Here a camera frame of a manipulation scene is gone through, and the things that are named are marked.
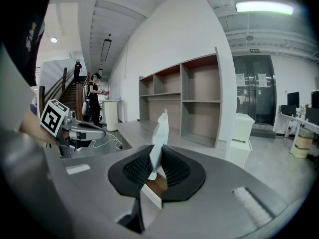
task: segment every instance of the wooden shelving unit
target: wooden shelving unit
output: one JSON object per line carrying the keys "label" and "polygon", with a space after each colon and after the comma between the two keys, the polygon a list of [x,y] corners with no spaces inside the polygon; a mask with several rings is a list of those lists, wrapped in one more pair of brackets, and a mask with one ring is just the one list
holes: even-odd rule
{"label": "wooden shelving unit", "polygon": [[207,147],[218,139],[221,116],[218,55],[193,59],[140,79],[140,120],[157,122],[167,108],[169,127]]}

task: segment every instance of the ceiling light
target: ceiling light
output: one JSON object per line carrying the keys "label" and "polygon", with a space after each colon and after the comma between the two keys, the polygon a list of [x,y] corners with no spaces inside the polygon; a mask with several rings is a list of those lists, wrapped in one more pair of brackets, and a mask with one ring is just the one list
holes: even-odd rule
{"label": "ceiling light", "polygon": [[106,57],[108,56],[111,43],[112,43],[112,40],[104,39],[102,52],[101,52],[101,61],[106,61]]}
{"label": "ceiling light", "polygon": [[56,43],[56,42],[58,42],[58,39],[56,39],[55,37],[52,37],[52,38],[50,39],[50,41],[53,42],[53,43]]}
{"label": "ceiling light", "polygon": [[246,36],[246,40],[247,41],[252,41],[254,39],[254,37],[252,35],[247,35]]}
{"label": "ceiling light", "polygon": [[293,14],[294,8],[290,5],[283,4],[280,2],[271,1],[246,1],[236,3],[236,10],[238,12],[247,11],[272,11],[280,12],[285,14]]}

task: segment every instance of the glass door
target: glass door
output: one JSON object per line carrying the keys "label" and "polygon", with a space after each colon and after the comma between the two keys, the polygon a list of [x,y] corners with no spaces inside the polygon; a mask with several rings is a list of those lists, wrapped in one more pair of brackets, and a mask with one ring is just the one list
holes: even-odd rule
{"label": "glass door", "polygon": [[234,57],[237,112],[257,124],[274,124],[276,86],[270,56]]}

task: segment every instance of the white trash bin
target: white trash bin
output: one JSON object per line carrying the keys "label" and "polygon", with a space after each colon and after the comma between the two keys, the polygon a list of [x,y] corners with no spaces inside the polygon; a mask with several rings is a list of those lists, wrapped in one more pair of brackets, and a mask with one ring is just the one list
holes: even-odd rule
{"label": "white trash bin", "polygon": [[103,120],[108,131],[117,131],[115,124],[118,123],[117,101],[102,101]]}

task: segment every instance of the stair railing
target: stair railing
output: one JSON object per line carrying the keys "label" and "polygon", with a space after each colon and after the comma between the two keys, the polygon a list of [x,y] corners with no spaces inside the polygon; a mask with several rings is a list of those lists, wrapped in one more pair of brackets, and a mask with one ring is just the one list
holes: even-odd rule
{"label": "stair railing", "polygon": [[80,121],[83,121],[83,115],[82,115],[82,106],[84,102],[84,87],[89,83],[91,78],[91,74],[88,73],[85,79],[85,82],[83,84],[78,83],[76,85],[76,114],[77,119]]}
{"label": "stair railing", "polygon": [[65,91],[65,84],[66,82],[73,77],[73,72],[74,72],[74,67],[67,72],[67,68],[64,68],[63,71],[63,76],[56,82],[53,84],[53,86],[45,93],[45,86],[39,86],[39,113],[40,116],[42,115],[42,112],[44,110],[44,107],[46,105],[46,103],[51,100],[54,99],[56,97],[56,95],[61,91],[61,95],[62,96],[63,92]]}

